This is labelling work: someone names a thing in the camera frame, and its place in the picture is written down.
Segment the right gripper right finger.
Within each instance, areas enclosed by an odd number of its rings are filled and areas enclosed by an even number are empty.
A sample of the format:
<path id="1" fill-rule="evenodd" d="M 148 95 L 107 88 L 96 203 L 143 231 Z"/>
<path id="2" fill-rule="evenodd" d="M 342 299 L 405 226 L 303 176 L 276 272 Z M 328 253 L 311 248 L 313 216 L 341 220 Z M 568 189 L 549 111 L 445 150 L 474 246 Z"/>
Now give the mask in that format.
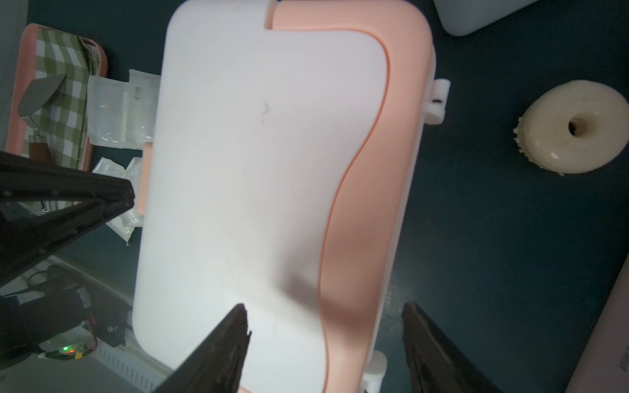
<path id="1" fill-rule="evenodd" d="M 415 302 L 401 314 L 413 392 L 499 392 Z"/>

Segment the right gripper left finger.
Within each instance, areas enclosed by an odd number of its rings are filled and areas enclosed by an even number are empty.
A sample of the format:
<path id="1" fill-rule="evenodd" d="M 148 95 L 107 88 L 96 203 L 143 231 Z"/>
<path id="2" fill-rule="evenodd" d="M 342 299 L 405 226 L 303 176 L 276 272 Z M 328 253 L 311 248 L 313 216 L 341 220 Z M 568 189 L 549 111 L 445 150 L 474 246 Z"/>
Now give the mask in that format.
<path id="1" fill-rule="evenodd" d="M 237 304 L 156 393 L 237 393 L 250 340 L 247 310 Z"/>

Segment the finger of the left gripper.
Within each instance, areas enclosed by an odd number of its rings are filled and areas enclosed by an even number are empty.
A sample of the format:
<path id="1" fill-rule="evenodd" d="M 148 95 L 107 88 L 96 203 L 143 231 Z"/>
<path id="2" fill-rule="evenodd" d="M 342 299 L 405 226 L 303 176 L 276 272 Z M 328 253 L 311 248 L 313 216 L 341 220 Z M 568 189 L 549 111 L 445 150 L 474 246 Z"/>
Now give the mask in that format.
<path id="1" fill-rule="evenodd" d="M 1 285 L 134 205 L 122 179 L 1 153 Z M 20 202 L 70 201 L 43 215 L 11 211 Z"/>

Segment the pink first aid box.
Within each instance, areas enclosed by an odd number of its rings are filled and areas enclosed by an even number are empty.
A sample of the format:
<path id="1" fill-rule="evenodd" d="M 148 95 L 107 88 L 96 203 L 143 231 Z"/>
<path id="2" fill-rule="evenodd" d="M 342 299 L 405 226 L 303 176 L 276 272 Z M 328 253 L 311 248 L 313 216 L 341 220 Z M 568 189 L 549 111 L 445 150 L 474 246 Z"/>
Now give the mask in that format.
<path id="1" fill-rule="evenodd" d="M 567 392 L 628 392 L 628 263 L 624 263 Z"/>

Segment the white box peach handle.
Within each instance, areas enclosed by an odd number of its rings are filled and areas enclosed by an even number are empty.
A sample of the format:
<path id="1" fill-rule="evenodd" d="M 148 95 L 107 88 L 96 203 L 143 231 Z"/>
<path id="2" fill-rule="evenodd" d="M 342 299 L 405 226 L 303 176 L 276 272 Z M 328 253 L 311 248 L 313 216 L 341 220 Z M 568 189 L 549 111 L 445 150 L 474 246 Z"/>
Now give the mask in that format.
<path id="1" fill-rule="evenodd" d="M 377 392 L 423 127 L 445 116 L 407 1 L 186 1 L 165 36 L 132 326 L 180 368 L 236 305 L 240 392 Z"/>

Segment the blue box orange handle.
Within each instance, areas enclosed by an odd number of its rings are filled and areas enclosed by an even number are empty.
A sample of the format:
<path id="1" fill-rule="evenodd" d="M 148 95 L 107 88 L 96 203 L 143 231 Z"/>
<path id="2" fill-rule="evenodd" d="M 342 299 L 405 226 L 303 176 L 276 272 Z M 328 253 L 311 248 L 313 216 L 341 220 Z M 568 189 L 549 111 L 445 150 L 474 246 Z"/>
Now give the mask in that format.
<path id="1" fill-rule="evenodd" d="M 499 21 L 537 0 L 433 0 L 443 29 L 462 37 Z"/>

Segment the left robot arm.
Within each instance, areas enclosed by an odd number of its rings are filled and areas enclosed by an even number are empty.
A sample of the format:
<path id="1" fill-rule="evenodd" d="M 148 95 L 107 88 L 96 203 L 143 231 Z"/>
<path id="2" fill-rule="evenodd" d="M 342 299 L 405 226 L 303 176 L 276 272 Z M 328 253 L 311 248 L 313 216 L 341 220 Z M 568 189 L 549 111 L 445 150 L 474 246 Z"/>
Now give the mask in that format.
<path id="1" fill-rule="evenodd" d="M 134 208 L 129 180 L 1 154 L 1 284 L 7 285 L 93 230 Z M 1 298 L 1 367 L 10 368 L 41 344 L 87 324 L 94 351 L 100 340 L 117 346 L 124 339 L 129 306 L 82 281 L 52 280 L 28 287 L 41 297 Z"/>

